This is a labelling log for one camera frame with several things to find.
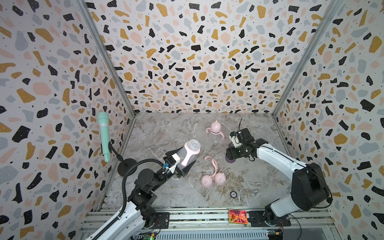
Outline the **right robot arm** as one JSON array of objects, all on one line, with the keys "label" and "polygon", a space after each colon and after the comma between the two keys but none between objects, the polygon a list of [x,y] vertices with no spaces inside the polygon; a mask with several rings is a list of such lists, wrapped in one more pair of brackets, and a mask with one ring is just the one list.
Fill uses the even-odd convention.
[{"label": "right robot arm", "polygon": [[306,164],[277,150],[264,139],[254,139],[248,129],[231,132],[232,144],[226,150],[226,161],[234,162],[247,158],[251,162],[263,160],[282,172],[291,181],[291,192],[265,206],[261,222],[274,227],[290,214],[309,211],[333,196],[326,183],[321,167],[316,163]]}]

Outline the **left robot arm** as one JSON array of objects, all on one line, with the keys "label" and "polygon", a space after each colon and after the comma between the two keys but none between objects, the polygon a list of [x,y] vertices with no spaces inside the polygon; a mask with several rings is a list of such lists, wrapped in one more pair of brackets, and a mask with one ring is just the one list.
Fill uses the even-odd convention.
[{"label": "left robot arm", "polygon": [[[122,180],[122,207],[96,230],[89,240],[128,240],[139,233],[143,228],[150,228],[155,224],[156,210],[152,207],[157,196],[154,191],[165,184],[173,176],[185,177],[192,166],[193,161],[180,169],[177,166],[176,151],[171,151],[164,157],[164,162],[156,159],[145,159],[134,164],[123,176]],[[155,163],[161,168],[154,172],[151,169],[142,170],[135,180],[135,188],[127,195],[126,182],[134,168],[145,164]]]}]

